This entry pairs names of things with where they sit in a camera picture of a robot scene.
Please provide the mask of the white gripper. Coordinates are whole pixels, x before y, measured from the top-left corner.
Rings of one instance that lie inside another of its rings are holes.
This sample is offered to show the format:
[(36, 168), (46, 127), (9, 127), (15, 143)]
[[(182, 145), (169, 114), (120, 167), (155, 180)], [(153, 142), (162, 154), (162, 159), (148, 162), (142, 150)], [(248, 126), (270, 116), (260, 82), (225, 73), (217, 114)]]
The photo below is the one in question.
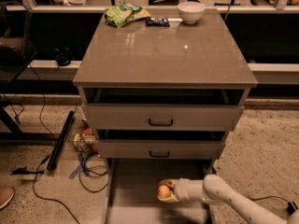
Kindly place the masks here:
[(201, 202), (203, 194), (203, 181), (202, 180), (190, 180), (187, 178), (181, 179), (164, 179), (161, 180), (158, 186), (166, 185), (171, 189), (174, 189), (174, 195), (169, 197), (158, 196), (158, 200), (163, 203), (190, 203)]

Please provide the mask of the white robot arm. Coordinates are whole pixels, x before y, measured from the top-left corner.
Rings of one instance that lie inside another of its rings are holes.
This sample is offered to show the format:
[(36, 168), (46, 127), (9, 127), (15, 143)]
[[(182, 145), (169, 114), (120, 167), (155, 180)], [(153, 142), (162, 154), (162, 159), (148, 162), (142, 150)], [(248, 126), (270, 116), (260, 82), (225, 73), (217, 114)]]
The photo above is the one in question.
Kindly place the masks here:
[(162, 180), (158, 184), (157, 198), (164, 203), (226, 203), (249, 224), (299, 224), (299, 210), (284, 220), (241, 195), (214, 174), (206, 175), (203, 180)]

